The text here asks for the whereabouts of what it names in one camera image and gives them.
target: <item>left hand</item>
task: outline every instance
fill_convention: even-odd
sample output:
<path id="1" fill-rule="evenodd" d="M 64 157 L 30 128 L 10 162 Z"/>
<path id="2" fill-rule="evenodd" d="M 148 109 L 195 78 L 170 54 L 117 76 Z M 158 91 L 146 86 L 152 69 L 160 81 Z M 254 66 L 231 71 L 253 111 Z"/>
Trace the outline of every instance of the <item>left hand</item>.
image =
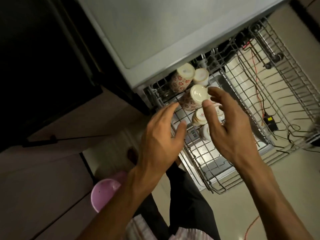
<path id="1" fill-rule="evenodd" d="M 178 105 L 173 103 L 160 109 L 151 118 L 141 139 L 136 170 L 151 188 L 157 185 L 183 148 L 185 121 L 178 125 L 175 138 L 171 138 L 171 119 Z"/>

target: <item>dishwasher rack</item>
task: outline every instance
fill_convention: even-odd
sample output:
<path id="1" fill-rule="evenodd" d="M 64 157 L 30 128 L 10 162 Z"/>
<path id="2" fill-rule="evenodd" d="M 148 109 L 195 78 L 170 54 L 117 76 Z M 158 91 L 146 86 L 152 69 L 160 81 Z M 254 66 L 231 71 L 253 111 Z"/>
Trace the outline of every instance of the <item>dishwasher rack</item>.
<path id="1" fill-rule="evenodd" d="M 320 93 L 267 18 L 245 28 L 224 44 L 190 63 L 195 68 L 206 68 L 210 74 L 209 85 L 229 92 L 247 113 L 265 163 L 271 165 L 318 140 Z M 169 75 L 145 89 L 150 102 L 158 108 L 179 101 L 184 93 L 170 90 L 170 78 Z M 200 138 L 200 127 L 191 123 L 194 112 L 179 106 L 172 119 L 173 135 L 182 120 L 188 124 L 180 159 L 199 190 L 207 188 L 213 193 L 224 193 L 242 179 L 212 142 Z M 270 117 L 276 128 L 267 126 Z"/>

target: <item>fingernail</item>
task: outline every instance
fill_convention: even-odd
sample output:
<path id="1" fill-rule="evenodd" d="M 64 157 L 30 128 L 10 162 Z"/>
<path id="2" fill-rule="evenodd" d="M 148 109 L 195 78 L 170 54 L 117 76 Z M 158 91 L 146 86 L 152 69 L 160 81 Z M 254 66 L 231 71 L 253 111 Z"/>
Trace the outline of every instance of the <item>fingernail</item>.
<path id="1" fill-rule="evenodd" d="M 211 105 L 212 105 L 212 102 L 208 99 L 206 99 L 202 102 L 202 107 L 204 107 L 204 108 L 209 107 Z"/>

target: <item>red wire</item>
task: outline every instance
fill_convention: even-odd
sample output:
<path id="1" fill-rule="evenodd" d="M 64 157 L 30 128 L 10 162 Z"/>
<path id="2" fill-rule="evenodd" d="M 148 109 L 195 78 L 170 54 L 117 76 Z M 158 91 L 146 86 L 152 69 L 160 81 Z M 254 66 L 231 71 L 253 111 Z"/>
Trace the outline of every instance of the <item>red wire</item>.
<path id="1" fill-rule="evenodd" d="M 247 234 L 250 230 L 250 228 L 252 227 L 252 225 L 259 219 L 260 216 L 257 216 L 257 218 L 254 219 L 254 221 L 250 224 L 250 226 L 248 227 L 247 231 L 245 232 L 245 236 L 244 236 L 244 240 L 247 240 Z"/>
<path id="2" fill-rule="evenodd" d="M 255 69 L 255 71 L 256 71 L 256 73 L 255 73 L 255 75 L 256 75 L 256 83 L 258 83 L 258 77 L 257 77 L 258 71 L 257 71 L 256 64 L 255 64 L 255 62 L 254 62 L 254 53 L 252 52 L 252 50 L 251 50 L 251 57 L 252 57 L 252 62 L 253 62 L 253 65 L 254 65 L 254 69 Z M 262 110 L 262 118 L 263 118 L 263 117 L 264 117 L 264 111 L 263 111 L 262 101 L 261 101 L 261 99 L 259 98 L 257 86 L 255 86 L 255 88 L 256 88 L 256 94 L 257 94 L 258 100 L 259 100 L 259 102 L 260 102 L 260 107 L 261 107 L 261 110 Z"/>

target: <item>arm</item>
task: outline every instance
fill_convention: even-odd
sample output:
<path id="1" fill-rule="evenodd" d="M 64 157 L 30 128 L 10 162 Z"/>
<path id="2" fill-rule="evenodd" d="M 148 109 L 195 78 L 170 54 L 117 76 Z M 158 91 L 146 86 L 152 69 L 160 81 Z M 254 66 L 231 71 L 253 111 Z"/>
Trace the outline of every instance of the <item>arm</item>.
<path id="1" fill-rule="evenodd" d="M 222 126 L 211 101 L 203 102 L 210 136 L 218 151 L 230 161 L 248 187 L 268 239 L 313 239 L 282 194 L 272 170 L 262 161 L 249 118 L 225 91 L 209 88 L 211 100 L 222 104 Z"/>
<path id="2" fill-rule="evenodd" d="M 156 187 L 162 175 L 182 150 L 186 124 L 180 123 L 171 138 L 171 118 L 178 103 L 162 108 L 142 136 L 138 164 L 128 174 L 108 204 L 78 237 L 78 240 L 120 239 L 142 201 Z"/>

